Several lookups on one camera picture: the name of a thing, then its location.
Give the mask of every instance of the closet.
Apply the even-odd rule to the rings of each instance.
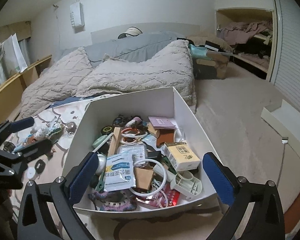
[[[232,61],[260,78],[270,80],[276,52],[277,24],[274,12],[253,8],[227,8],[216,11],[217,35],[223,38],[221,31],[234,23],[267,22],[271,27],[255,34],[246,43],[232,45]]]

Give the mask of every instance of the teal cloth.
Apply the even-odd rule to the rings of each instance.
[[[197,47],[192,44],[189,44],[189,49],[190,49],[192,58],[212,60],[212,58],[207,57],[207,51],[208,51],[207,48]]]

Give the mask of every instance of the blue gripper pad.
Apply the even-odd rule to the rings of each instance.
[[[98,154],[90,152],[82,160],[82,162],[76,167],[77,168],[76,174],[74,174],[75,176],[73,177],[68,187],[68,197],[69,197],[69,203],[71,205],[80,202],[81,198],[84,195],[84,192],[86,191],[90,183],[93,174],[95,174],[98,168],[98,165],[99,165]]]
[[[203,156],[202,165],[222,203],[231,206],[235,198],[234,186],[224,173],[229,168],[223,166],[211,152]]]

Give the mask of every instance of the headboard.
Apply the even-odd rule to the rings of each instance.
[[[198,33],[200,25],[185,23],[135,23],[120,25],[91,33],[92,44],[117,39],[121,33],[124,33],[130,27],[137,27],[143,33],[156,31],[171,31],[180,33],[184,36]]]

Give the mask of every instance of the red packet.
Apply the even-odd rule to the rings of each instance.
[[[166,185],[163,187],[163,192],[167,195],[168,198],[168,207],[177,205],[180,192],[176,191],[175,189],[170,188],[170,183],[166,183]],[[157,194],[159,202],[161,203],[161,206],[166,206],[166,200],[165,197],[162,195],[161,192]],[[155,196],[149,196],[149,197],[137,197],[137,201],[140,201],[142,203],[151,205],[153,207],[159,207],[157,200],[155,199]]]

